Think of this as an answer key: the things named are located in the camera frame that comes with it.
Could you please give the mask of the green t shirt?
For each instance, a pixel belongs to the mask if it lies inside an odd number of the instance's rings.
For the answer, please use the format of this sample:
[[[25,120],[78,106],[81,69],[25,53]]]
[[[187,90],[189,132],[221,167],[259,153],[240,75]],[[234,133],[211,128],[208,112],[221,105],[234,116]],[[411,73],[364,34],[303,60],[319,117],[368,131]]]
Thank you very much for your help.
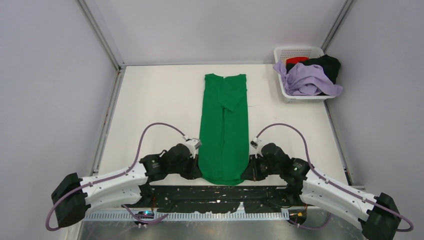
[[[250,152],[245,74],[205,75],[199,139],[203,179],[215,185],[242,183]]]

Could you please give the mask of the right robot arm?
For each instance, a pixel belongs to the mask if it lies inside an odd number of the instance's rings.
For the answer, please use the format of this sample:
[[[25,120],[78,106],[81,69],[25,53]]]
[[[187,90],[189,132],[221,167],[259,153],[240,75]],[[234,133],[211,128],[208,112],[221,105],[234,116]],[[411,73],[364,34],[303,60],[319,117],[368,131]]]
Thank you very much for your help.
[[[392,240],[400,225],[399,210],[390,195],[374,195],[345,185],[311,168],[307,161],[289,157],[274,143],[250,155],[241,178],[261,181],[269,175],[278,175],[286,182],[285,198],[291,205],[319,207],[358,228],[368,240]]]

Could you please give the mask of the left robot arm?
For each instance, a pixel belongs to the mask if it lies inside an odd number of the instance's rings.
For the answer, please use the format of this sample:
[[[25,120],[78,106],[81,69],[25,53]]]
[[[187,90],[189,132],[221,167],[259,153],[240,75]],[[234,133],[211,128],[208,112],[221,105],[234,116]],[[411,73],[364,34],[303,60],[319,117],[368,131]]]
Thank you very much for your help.
[[[197,162],[200,146],[199,140],[190,139],[169,150],[146,155],[132,167],[96,176],[68,174],[51,194],[58,227],[72,226],[106,208],[135,204],[148,207],[154,199],[149,184],[167,175],[179,174],[187,180],[202,177]]]

